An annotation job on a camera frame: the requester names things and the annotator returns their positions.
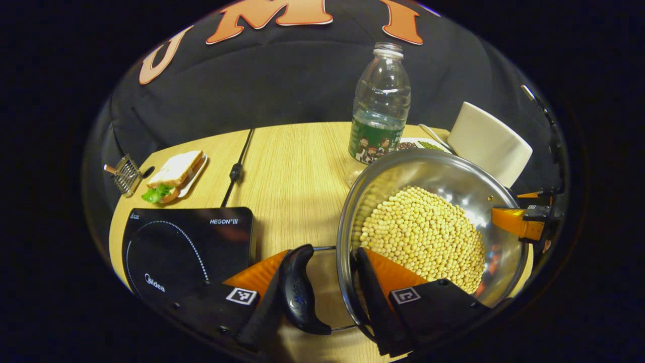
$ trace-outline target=induction cooktop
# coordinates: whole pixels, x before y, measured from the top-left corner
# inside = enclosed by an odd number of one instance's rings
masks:
[[[246,207],[135,208],[126,223],[122,255],[132,292],[169,307],[253,264],[253,213]]]

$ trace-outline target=midea logo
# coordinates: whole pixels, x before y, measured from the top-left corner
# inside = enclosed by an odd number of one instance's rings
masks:
[[[159,285],[155,280],[152,280],[152,279],[150,278],[150,275],[148,275],[148,274],[146,273],[146,274],[145,274],[145,275],[143,275],[143,276],[145,276],[145,278],[146,278],[146,282],[147,282],[147,283],[149,283],[150,285],[153,285],[154,287],[158,288],[159,290],[161,290],[161,291],[162,291],[162,292],[164,292],[164,293],[166,292],[166,289],[164,289],[164,288],[163,288],[163,286]]]

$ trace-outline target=lettuce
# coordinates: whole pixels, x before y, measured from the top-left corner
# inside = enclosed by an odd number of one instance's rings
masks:
[[[161,200],[161,198],[163,198],[163,197],[165,197],[167,195],[170,195],[170,191],[173,188],[174,187],[169,187],[169,186],[167,186],[165,184],[161,184],[157,188],[148,189],[148,191],[145,194],[143,194],[141,197],[146,202],[157,203],[158,201]]]

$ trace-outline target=plastic water bottle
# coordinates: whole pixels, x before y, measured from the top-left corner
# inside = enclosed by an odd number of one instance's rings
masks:
[[[403,49],[376,43],[374,60],[356,86],[346,183],[381,156],[396,150],[410,110],[410,80],[403,68]]]

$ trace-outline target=letter m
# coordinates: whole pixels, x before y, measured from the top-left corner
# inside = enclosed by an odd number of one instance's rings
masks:
[[[222,10],[222,20],[206,44],[215,44],[239,35],[244,27],[237,24],[240,17],[254,29],[264,28],[286,6],[278,25],[313,25],[331,23],[333,17],[324,10],[324,0],[243,0]]]

